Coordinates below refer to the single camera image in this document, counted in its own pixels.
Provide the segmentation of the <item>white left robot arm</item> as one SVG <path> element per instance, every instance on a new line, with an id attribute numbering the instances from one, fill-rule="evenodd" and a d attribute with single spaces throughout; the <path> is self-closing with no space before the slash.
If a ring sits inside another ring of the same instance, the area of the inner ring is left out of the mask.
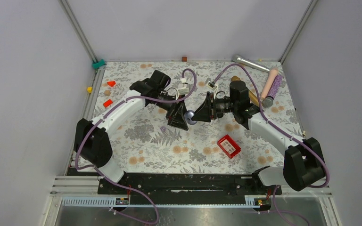
<path id="1" fill-rule="evenodd" d="M 184 100 L 193 93 L 196 84 L 188 84 L 182 77 L 173 97 L 165 91 L 170 81 L 169 76 L 155 70 L 151 77 L 133 83 L 126 95 L 101 115 L 91 120 L 79 120 L 74 141 L 76 169 L 81 170 L 78 161 L 83 157 L 90 162 L 90 167 L 94 167 L 100 175 L 110 181 L 109 187 L 115 193 L 123 193 L 127 189 L 127 181 L 123 178 L 124 170 L 115 161 L 110 143 L 110 137 L 119 126 L 136 112 L 152 104 L 167 111 L 168 125 L 188 130 L 184 117 Z"/>

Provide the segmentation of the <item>lavender oval case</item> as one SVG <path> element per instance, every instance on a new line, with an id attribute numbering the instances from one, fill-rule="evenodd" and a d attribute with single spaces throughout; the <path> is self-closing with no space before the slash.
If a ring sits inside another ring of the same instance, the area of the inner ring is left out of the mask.
<path id="1" fill-rule="evenodd" d="M 185 121 L 187 122 L 187 124 L 189 125 L 195 125 L 197 124 L 197 121 L 194 121 L 192 118 L 195 116 L 195 112 L 194 111 L 190 111 L 188 110 L 185 114 L 184 114 L 184 118 Z"/>

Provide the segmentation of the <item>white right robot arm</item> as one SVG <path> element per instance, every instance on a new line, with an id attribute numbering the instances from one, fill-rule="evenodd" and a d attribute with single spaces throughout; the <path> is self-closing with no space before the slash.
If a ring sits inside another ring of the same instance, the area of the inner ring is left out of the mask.
<path id="1" fill-rule="evenodd" d="M 251 182 L 254 192 L 263 194 L 275 185 L 288 185 L 295 191 L 315 187 L 317 181 L 327 176 L 319 142 L 314 138 L 294 137 L 269 122 L 262 110 L 250 102 L 249 92 L 243 81 L 232 81 L 230 95 L 223 98 L 207 92 L 191 121 L 211 122 L 231 113 L 238 124 L 261 136 L 283 155 L 282 166 L 255 171 L 257 178 Z"/>

